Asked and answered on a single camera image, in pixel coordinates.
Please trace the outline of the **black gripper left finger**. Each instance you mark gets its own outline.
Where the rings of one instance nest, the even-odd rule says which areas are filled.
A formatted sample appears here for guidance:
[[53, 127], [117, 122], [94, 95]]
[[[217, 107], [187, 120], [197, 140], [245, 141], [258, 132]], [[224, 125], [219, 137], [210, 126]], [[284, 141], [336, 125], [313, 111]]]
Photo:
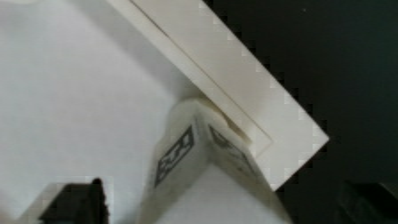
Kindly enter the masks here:
[[50, 200], [37, 198], [16, 224], [108, 224], [103, 181], [68, 183]]

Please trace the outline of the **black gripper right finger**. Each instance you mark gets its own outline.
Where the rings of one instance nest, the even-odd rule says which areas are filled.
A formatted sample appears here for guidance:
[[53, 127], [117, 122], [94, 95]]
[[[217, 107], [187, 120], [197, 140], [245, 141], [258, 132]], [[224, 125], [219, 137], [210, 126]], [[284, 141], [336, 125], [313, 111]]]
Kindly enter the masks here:
[[345, 182], [336, 224], [398, 224], [398, 183]]

